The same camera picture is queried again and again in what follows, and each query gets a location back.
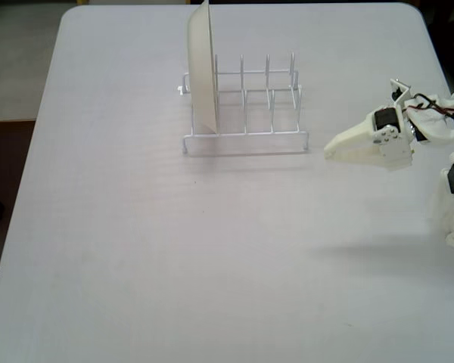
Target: wire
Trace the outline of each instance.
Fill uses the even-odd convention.
[[[414,96],[414,98],[417,98],[417,97],[420,97],[420,98],[424,98],[428,105],[423,107],[424,104],[418,104],[417,106],[412,106],[412,105],[409,105],[407,106],[406,108],[403,109],[403,111],[406,111],[408,108],[412,108],[412,109],[415,109],[415,110],[429,110],[429,109],[432,109],[432,110],[435,110],[437,111],[438,113],[441,113],[442,115],[444,116],[447,116],[447,117],[450,117],[452,119],[454,119],[453,115],[454,115],[454,108],[443,108],[441,106],[439,106],[438,104],[436,104],[435,101],[431,100],[429,97],[427,97],[426,95],[423,95],[422,93],[418,93]]]

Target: table surface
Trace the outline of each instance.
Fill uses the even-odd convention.
[[[220,66],[297,53],[310,152],[189,158],[189,6],[64,16],[0,266],[0,363],[454,362],[454,250],[428,201],[454,146],[326,163],[390,102],[449,94],[407,5],[213,6]]]

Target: white plate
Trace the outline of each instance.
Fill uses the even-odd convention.
[[[187,49],[196,132],[217,133],[216,80],[208,0],[188,20]]]

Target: white robot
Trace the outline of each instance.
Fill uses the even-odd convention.
[[[393,105],[379,107],[365,121],[336,135],[325,147],[325,158],[348,163],[383,166],[389,170],[412,165],[414,139],[421,144],[454,142],[454,93],[444,99],[437,95],[413,95],[410,87],[392,79]],[[366,147],[355,147],[366,143]],[[438,218],[454,247],[454,153],[450,169],[443,169],[436,193]]]

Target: white wire rack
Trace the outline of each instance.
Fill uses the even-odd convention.
[[[240,70],[239,71],[233,71],[233,72],[220,72],[218,71],[218,61],[217,61],[217,55],[215,55],[215,77],[216,77],[216,85],[217,85],[217,94],[216,94],[216,99],[217,99],[217,122],[219,122],[219,109],[221,105],[219,104],[219,96],[221,94],[225,93],[238,93],[240,95],[241,99],[241,115],[243,117],[243,122],[244,122],[244,130],[243,132],[220,132],[216,134],[203,134],[203,133],[198,133],[196,128],[195,128],[195,122],[194,122],[194,109],[193,105],[191,107],[191,132],[188,135],[185,135],[183,138],[183,153],[188,154],[189,149],[187,145],[187,141],[189,139],[219,139],[219,138],[246,138],[247,136],[255,136],[255,137],[269,137],[269,136],[289,136],[289,135],[300,135],[303,139],[302,145],[300,147],[300,150],[295,150],[293,151],[292,148],[289,151],[283,152],[282,150],[275,150],[273,153],[270,154],[285,154],[285,153],[290,153],[292,154],[293,152],[298,152],[298,153],[303,153],[307,151],[308,148],[308,132],[305,130],[302,130],[300,128],[300,113],[301,113],[301,101],[303,97],[303,89],[300,84],[298,84],[298,78],[299,78],[299,72],[295,70],[294,68],[295,64],[295,56],[294,53],[291,53],[291,61],[289,64],[289,68],[286,69],[271,69],[270,68],[270,56],[269,54],[266,55],[266,66],[263,70],[245,70],[244,69],[244,56],[241,55],[241,61],[240,61]],[[275,86],[271,86],[269,83],[269,77],[273,73],[281,73],[281,74],[286,74],[288,78],[288,87],[285,88],[276,88]],[[245,85],[245,76],[246,75],[253,75],[253,74],[258,74],[258,75],[264,75],[265,77],[265,85],[263,88],[252,88],[248,89]],[[229,90],[220,90],[219,89],[219,76],[238,76],[240,79],[238,80],[239,88],[237,89],[229,89]],[[190,89],[188,87],[188,73],[185,73],[183,78],[182,78],[182,85],[178,87],[178,90],[180,91],[181,95],[186,95],[190,93]],[[270,118],[270,130],[269,131],[262,131],[262,132],[250,132],[249,129],[249,116],[248,116],[248,109],[249,109],[249,100],[250,100],[250,95],[254,93],[265,93],[266,95],[266,105],[267,105],[267,110],[269,111],[269,118]],[[276,95],[279,95],[280,93],[286,94],[289,93],[291,94],[290,99],[292,100],[292,105],[293,105],[293,110],[294,110],[294,115],[293,118],[295,118],[294,122],[291,123],[291,125],[294,125],[290,129],[278,129],[277,127],[277,122],[275,119],[275,99]],[[217,130],[221,129],[221,125],[217,124]]]

